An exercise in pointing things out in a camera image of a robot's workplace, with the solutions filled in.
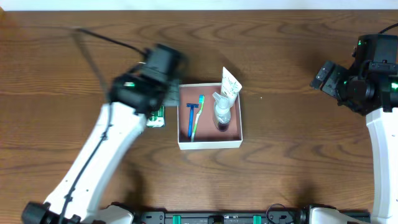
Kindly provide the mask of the blue disposable razor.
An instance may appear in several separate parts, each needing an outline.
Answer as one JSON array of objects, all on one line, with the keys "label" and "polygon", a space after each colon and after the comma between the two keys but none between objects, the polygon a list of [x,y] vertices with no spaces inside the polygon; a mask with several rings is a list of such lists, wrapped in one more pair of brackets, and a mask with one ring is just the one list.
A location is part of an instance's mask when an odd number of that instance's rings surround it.
[{"label": "blue disposable razor", "polygon": [[194,109],[198,108],[198,106],[199,106],[199,104],[187,103],[187,108],[190,108],[190,116],[189,116],[189,122],[188,122],[188,138],[191,138],[191,136],[192,136],[193,113],[194,113]]}]

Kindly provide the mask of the green Dettol soap bar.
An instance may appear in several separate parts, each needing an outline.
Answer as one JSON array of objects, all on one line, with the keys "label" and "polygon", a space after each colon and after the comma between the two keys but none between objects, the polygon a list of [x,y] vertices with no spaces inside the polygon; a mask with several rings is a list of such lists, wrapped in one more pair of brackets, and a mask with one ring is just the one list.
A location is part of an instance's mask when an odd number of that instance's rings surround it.
[{"label": "green Dettol soap bar", "polygon": [[165,126],[165,108],[161,106],[159,110],[153,111],[147,120],[147,127],[149,128],[161,128]]}]

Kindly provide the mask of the green white toothbrush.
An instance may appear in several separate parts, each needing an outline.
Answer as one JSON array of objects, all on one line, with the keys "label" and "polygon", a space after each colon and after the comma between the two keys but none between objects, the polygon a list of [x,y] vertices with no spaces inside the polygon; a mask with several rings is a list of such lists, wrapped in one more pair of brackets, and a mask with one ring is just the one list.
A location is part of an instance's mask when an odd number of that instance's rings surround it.
[{"label": "green white toothbrush", "polygon": [[192,129],[191,142],[193,142],[194,139],[195,139],[195,134],[196,134],[196,131],[197,131],[197,126],[198,126],[198,120],[200,118],[201,112],[203,111],[204,102],[205,102],[205,96],[204,95],[200,95],[200,97],[199,97],[200,109],[199,109],[198,113],[195,116],[195,124],[194,124],[193,129]]}]

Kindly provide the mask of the clear spray bottle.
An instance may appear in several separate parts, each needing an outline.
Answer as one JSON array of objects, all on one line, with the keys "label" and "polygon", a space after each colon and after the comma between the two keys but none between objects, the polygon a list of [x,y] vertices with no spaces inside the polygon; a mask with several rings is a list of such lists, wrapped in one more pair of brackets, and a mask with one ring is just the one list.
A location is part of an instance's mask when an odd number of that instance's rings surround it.
[{"label": "clear spray bottle", "polygon": [[217,92],[214,92],[212,96],[215,99],[213,115],[214,124],[219,131],[225,132],[227,131],[229,122],[231,121],[229,99]]}]

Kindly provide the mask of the white cream tube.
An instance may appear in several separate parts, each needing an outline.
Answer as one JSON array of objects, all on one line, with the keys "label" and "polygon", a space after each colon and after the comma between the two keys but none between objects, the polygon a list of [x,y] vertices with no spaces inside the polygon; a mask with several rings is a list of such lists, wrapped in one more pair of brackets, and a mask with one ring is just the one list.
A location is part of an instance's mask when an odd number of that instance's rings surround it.
[{"label": "white cream tube", "polygon": [[233,74],[223,67],[222,70],[222,80],[221,80],[221,95],[227,97],[229,101],[229,107],[233,107],[242,85],[233,76]]}]

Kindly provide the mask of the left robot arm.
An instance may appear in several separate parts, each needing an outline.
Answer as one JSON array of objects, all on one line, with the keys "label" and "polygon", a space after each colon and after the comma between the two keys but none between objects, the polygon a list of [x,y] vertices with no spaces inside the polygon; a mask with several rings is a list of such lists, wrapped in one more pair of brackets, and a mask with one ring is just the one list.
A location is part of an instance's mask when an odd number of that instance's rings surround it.
[{"label": "left robot arm", "polygon": [[23,223],[133,223],[134,212],[100,201],[127,150],[177,84],[181,52],[157,44],[144,61],[116,77],[97,122],[71,168],[45,202],[29,202]]}]

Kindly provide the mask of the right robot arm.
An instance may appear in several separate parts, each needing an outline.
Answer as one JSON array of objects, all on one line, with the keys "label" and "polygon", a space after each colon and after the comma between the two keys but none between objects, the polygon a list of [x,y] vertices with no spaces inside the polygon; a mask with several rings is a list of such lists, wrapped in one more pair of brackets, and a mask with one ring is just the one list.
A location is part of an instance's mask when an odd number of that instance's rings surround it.
[{"label": "right robot arm", "polygon": [[358,38],[354,62],[327,61],[310,86],[366,118],[371,138],[374,203],[371,223],[397,223],[397,36]]}]

